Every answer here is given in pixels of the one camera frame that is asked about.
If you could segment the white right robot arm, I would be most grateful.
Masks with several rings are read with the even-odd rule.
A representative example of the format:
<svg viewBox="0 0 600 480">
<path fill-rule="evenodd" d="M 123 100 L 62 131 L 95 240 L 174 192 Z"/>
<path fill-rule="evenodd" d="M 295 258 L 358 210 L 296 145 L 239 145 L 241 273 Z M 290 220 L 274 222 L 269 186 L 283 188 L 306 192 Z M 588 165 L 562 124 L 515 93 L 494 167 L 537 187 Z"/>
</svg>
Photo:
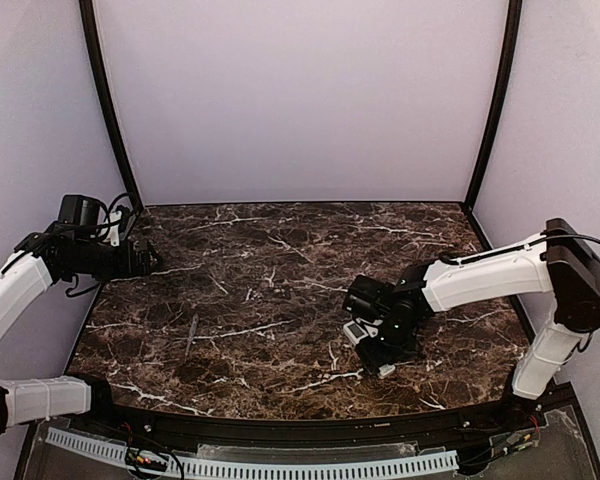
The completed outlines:
<svg viewBox="0 0 600 480">
<path fill-rule="evenodd" d="M 515 367 L 512 396 L 534 401 L 575 350 L 600 329 L 597 239 L 562 218 L 520 242 L 464 257 L 406 267 L 396 283 L 359 275 L 349 286 L 343 327 L 364 369 L 384 378 L 419 351 L 416 330 L 437 313 L 500 297 L 550 293 L 554 307 Z"/>
</svg>

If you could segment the white remote control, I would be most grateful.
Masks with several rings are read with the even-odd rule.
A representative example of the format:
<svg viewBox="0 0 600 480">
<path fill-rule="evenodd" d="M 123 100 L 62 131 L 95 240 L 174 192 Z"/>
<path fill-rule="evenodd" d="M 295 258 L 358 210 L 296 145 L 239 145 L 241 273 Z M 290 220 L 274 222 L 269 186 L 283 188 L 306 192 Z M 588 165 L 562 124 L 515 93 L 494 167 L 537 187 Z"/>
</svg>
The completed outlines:
<svg viewBox="0 0 600 480">
<path fill-rule="evenodd" d="M 346 335 L 346 337 L 349 339 L 350 343 L 353 345 L 354 350 L 355 350 L 356 344 L 363 338 L 374 337 L 374 336 L 371 336 L 364 327 L 360 326 L 355 321 L 350 321 L 350 322 L 346 323 L 343 326 L 343 331 L 344 331 L 344 334 Z M 373 375 L 373 376 L 376 376 L 376 377 L 382 379 L 382 378 L 386 378 L 389 375 Z"/>
</svg>

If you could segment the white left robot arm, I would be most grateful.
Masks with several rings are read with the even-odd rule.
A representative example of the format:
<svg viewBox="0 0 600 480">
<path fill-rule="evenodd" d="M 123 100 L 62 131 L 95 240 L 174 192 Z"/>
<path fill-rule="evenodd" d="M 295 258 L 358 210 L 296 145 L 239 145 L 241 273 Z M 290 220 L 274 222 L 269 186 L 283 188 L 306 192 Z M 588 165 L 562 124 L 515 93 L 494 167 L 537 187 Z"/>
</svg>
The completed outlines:
<svg viewBox="0 0 600 480">
<path fill-rule="evenodd" d="M 57 219 L 27 235 L 0 269 L 0 342 L 21 314 L 50 287 L 69 283 L 65 295 L 84 295 L 83 276 L 97 287 L 149 276 L 163 259 L 148 241 L 124 234 L 140 211 L 131 192 L 110 204 L 79 194 L 63 197 Z M 113 414 L 112 390 L 104 379 L 72 374 L 47 379 L 0 379 L 0 436 L 10 427 L 63 415 Z"/>
</svg>

